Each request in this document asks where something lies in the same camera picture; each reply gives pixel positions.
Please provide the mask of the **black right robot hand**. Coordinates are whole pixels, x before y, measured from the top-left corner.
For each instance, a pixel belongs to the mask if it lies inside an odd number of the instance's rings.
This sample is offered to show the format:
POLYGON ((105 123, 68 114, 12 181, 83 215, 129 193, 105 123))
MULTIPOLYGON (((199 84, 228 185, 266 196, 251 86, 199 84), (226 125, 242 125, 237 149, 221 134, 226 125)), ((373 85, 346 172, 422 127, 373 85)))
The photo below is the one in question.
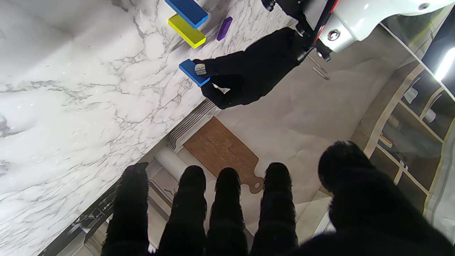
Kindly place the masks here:
POLYGON ((206 177, 187 167, 174 196, 158 249, 149 252, 147 162, 130 165, 116 191, 103 256, 453 256, 454 246, 377 170, 351 141, 336 141, 320 157, 319 179, 333 195, 334 232, 298 243, 291 176, 272 162, 266 169, 258 229, 248 249, 240 178, 225 167, 207 215, 206 177))

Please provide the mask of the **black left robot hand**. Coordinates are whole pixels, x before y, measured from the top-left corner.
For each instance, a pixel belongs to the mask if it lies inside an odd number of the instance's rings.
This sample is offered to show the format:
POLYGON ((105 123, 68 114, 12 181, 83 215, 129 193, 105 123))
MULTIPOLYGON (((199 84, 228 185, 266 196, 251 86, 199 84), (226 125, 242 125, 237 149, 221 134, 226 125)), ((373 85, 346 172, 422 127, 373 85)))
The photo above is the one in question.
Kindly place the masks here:
POLYGON ((292 49, 297 32, 285 27, 245 50, 213 59, 195 59, 196 72, 210 80, 200 90, 219 109, 248 105, 266 96, 300 65, 292 49))

